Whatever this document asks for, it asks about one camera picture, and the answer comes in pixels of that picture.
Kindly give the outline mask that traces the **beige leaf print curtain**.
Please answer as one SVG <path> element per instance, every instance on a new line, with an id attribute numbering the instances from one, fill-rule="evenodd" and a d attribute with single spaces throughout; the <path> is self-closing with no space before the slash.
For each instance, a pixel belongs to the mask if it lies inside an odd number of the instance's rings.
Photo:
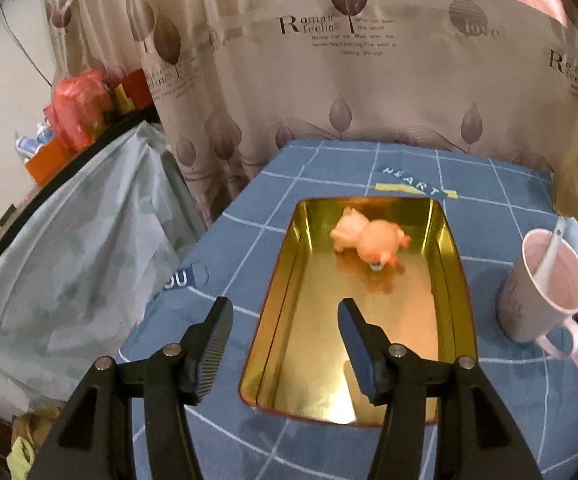
<path id="1" fill-rule="evenodd" d="M 292 140 L 403 143 L 551 177 L 578 114 L 572 0 L 45 0 L 58 79 L 144 74 L 215 219 Z"/>

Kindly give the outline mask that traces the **orange storage box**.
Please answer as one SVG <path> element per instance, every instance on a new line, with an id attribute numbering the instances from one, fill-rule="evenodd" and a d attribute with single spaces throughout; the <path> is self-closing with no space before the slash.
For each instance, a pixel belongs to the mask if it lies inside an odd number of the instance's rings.
<path id="1" fill-rule="evenodd" d="M 34 182 L 41 186 L 68 166 L 75 155 L 60 139 L 54 138 L 25 163 L 25 169 Z"/>

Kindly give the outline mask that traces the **orange rubber toy animal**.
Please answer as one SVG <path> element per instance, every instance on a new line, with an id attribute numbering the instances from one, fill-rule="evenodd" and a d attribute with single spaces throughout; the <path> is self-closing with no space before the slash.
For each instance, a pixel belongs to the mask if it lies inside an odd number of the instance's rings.
<path id="1" fill-rule="evenodd" d="M 411 243 L 411 237 L 397 223 L 369 220 L 352 207 L 344 208 L 330 237 L 335 252 L 354 249 L 358 258 L 376 271 L 386 266 L 396 266 L 398 252 Z"/>

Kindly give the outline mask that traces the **pale green plastic cover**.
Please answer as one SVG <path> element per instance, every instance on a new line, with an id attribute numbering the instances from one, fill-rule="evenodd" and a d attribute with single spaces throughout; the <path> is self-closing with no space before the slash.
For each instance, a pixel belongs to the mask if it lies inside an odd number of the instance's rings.
<path id="1" fill-rule="evenodd" d="M 95 154 L 0 255 L 0 418 L 65 401 L 204 231 L 160 128 Z"/>

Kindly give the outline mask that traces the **brown crumpled cloth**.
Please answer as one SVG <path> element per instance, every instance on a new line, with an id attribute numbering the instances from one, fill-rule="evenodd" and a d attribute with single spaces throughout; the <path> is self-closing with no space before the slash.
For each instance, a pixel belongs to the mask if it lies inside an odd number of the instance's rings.
<path id="1" fill-rule="evenodd" d="M 25 413 L 13 421 L 11 450 L 7 456 L 12 480 L 27 478 L 40 448 L 60 415 L 61 408 L 50 406 Z"/>

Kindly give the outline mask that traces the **red plastic bag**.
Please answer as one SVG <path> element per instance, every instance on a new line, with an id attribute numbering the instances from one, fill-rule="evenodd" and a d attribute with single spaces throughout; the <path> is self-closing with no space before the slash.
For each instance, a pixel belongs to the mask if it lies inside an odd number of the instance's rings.
<path id="1" fill-rule="evenodd" d="M 72 152 L 89 148 L 109 128 L 114 104 L 100 70 L 62 80 L 44 108 L 52 132 Z"/>

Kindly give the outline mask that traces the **pink ceramic mug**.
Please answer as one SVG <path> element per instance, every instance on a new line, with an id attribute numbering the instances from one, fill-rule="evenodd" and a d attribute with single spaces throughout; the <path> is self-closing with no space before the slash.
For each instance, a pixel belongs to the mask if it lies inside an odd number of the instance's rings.
<path id="1" fill-rule="evenodd" d="M 578 255 L 561 228 L 525 234 L 496 310 L 500 328 L 512 341 L 537 344 L 557 360 L 577 353 Z"/>

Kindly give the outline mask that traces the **blue checked tablecloth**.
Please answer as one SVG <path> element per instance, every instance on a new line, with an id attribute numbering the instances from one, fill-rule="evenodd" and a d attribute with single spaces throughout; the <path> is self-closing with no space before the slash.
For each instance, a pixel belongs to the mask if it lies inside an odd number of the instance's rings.
<path id="1" fill-rule="evenodd" d="M 373 429 L 298 422 L 244 404 L 238 383 L 284 232 L 300 200 L 374 196 L 389 165 L 446 188 L 444 210 L 469 283 L 484 372 L 513 414 L 547 479 L 578 467 L 578 374 L 569 362 L 517 346 L 495 318 L 499 286 L 520 238 L 556 218 L 550 182 L 520 166 L 469 154 L 400 144 L 295 141 L 241 192 L 201 238 L 186 263 L 192 286 L 161 292 L 120 352 L 151 356 L 203 320 L 217 296 L 234 304 L 234 327 L 208 397 L 188 411 L 192 440 L 208 479 L 362 479 L 378 434 Z"/>

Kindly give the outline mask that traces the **light blue folded towel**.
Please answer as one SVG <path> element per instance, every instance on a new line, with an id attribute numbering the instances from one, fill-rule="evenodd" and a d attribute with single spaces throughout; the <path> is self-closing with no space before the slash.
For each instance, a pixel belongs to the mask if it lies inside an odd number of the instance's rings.
<path id="1" fill-rule="evenodd" d="M 578 255 L 578 221 L 575 218 L 566 218 L 563 238 Z"/>

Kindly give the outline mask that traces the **white ceramic spoon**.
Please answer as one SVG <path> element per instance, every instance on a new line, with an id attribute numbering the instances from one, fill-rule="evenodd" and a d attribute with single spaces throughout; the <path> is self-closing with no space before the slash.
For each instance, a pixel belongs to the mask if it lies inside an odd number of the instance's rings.
<path id="1" fill-rule="evenodd" d="M 565 227 L 566 219 L 559 217 L 556 226 L 551 233 L 551 238 L 549 240 L 546 252 L 544 253 L 543 260 L 541 263 L 539 263 L 539 266 L 533 275 L 536 286 L 541 292 L 546 292 L 548 289 L 551 271 L 558 256 L 558 251 L 562 242 Z"/>

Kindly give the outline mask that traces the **gold red tin box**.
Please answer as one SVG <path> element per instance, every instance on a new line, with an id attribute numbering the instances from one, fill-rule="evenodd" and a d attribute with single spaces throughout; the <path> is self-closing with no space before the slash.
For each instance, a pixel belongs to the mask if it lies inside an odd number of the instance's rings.
<path id="1" fill-rule="evenodd" d="M 331 230 L 347 207 L 396 222 L 411 238 L 395 268 L 373 271 Z M 423 359 L 478 355 L 467 279 L 448 220 L 423 197 L 321 197 L 293 211 L 243 369 L 244 403 L 311 422 L 379 427 L 385 409 L 363 396 L 338 329 L 338 304 Z"/>

